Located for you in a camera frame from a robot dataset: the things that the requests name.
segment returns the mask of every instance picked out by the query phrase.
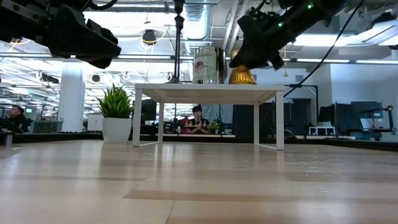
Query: tripod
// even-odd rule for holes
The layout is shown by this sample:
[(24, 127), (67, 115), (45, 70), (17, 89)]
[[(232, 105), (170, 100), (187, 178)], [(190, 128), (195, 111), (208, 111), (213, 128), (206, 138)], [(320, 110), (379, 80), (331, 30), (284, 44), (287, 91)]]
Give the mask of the tripod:
[(177, 33), (175, 36), (175, 58), (174, 58), (174, 75), (167, 83), (180, 82), (180, 46), (181, 46), (181, 30), (184, 28), (184, 18), (181, 17), (185, 0), (174, 0), (174, 11), (177, 13), (175, 20), (175, 28)]

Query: potted plant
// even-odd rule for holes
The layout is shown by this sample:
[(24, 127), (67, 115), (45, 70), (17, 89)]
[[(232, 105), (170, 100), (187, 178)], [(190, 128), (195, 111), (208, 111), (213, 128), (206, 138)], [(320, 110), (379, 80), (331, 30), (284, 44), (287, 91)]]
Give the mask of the potted plant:
[(218, 130), (219, 128), (220, 128), (220, 126), (218, 125), (218, 123), (216, 121), (212, 121), (208, 125), (208, 129), (210, 130), (210, 134), (216, 134), (216, 130)]
[(104, 91), (105, 98), (99, 101), (99, 109), (104, 116), (102, 135), (106, 142), (127, 142), (130, 136), (130, 114), (134, 111), (126, 91), (112, 84)]

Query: green plant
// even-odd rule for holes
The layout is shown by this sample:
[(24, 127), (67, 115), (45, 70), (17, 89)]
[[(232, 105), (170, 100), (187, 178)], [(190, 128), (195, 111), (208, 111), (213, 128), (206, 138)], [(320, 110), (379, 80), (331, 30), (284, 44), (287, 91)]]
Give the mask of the green plant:
[(219, 129), (219, 128), (220, 128), (220, 126), (218, 125), (218, 123), (216, 121), (212, 121), (208, 125), (208, 129), (215, 130), (215, 129)]
[(129, 118), (134, 107), (123, 87), (116, 87), (112, 84), (112, 88), (108, 88), (105, 93), (104, 100), (97, 98), (99, 101), (99, 110), (104, 118)]

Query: white desk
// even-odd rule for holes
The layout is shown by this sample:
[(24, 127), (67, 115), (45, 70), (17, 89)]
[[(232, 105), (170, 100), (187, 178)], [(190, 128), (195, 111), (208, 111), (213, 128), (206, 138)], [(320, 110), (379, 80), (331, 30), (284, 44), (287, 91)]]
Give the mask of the white desk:
[[(284, 90), (277, 85), (136, 84), (132, 145), (147, 146), (163, 142), (165, 103), (203, 103), (254, 105), (254, 144), (284, 150)], [(142, 95), (160, 104), (157, 142), (140, 144)], [(276, 147), (259, 142), (259, 105), (274, 98), (276, 102)]]

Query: silver can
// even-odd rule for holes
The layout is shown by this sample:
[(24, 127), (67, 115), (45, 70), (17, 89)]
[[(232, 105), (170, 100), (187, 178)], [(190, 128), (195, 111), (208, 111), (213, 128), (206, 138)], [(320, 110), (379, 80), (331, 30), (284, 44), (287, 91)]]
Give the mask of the silver can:
[(193, 56), (195, 84), (224, 84), (227, 76), (225, 52), (217, 47), (199, 47)]

